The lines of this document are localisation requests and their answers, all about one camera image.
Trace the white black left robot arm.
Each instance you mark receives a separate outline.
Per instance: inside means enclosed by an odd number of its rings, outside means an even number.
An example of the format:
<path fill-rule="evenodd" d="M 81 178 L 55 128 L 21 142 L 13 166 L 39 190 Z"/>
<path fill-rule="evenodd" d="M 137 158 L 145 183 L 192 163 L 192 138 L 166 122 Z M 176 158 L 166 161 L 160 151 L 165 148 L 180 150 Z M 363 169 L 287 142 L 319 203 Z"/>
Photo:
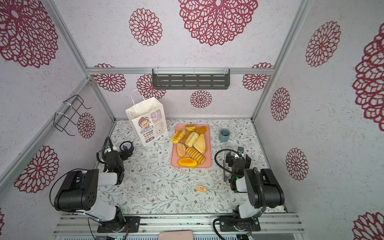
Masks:
<path fill-rule="evenodd" d="M 104 151 L 102 159 L 106 167 L 104 172 L 74 169 L 63 175 L 65 179 L 50 203 L 57 211 L 91 217 L 107 233 L 123 232 L 129 224 L 121 208 L 99 199 L 98 189 L 121 184 L 125 175 L 124 163 L 117 150 Z"/>

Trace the yellow corn-shaped bread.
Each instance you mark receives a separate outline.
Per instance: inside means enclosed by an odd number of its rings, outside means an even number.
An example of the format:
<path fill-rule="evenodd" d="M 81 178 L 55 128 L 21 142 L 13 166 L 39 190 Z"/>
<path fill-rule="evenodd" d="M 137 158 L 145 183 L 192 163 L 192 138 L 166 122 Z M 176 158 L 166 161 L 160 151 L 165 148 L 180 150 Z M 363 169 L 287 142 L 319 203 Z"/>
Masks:
<path fill-rule="evenodd" d="M 173 144 L 178 144 L 186 135 L 185 129 L 179 129 L 175 132 L 174 136 L 171 138 Z"/>

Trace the white printed paper bag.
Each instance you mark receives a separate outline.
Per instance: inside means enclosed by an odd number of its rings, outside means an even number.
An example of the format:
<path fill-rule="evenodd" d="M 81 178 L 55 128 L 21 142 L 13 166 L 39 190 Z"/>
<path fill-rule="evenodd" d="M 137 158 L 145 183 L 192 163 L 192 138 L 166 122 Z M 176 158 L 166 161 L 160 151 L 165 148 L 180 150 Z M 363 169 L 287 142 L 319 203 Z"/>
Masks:
<path fill-rule="evenodd" d="M 135 102 L 134 92 L 130 92 L 133 105 L 126 110 L 126 114 L 141 144 L 146 146 L 160 137 L 167 137 L 169 134 L 163 105 L 155 97 Z"/>

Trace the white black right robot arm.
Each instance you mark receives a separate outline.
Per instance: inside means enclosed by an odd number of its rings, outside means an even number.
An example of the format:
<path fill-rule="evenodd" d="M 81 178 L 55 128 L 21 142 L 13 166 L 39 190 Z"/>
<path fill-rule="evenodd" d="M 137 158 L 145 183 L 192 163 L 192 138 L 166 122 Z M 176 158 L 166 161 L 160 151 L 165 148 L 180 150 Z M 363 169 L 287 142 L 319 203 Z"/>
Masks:
<path fill-rule="evenodd" d="M 234 219 L 255 219 L 267 208 L 284 204 L 283 190 L 271 169 L 251 168 L 251 158 L 238 154 L 227 153 L 224 162 L 231 168 L 231 190 L 248 195 L 248 200 L 233 210 Z"/>

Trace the pale scored bread loaf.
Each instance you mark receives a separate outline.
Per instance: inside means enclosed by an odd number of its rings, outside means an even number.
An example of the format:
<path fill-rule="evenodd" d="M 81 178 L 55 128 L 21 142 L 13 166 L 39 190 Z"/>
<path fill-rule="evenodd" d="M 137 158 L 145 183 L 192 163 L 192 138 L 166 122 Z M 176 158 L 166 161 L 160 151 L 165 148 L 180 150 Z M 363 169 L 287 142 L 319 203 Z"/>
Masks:
<path fill-rule="evenodd" d="M 195 131 L 191 132 L 185 140 L 185 145 L 189 148 L 193 147 L 198 137 L 199 135 Z"/>

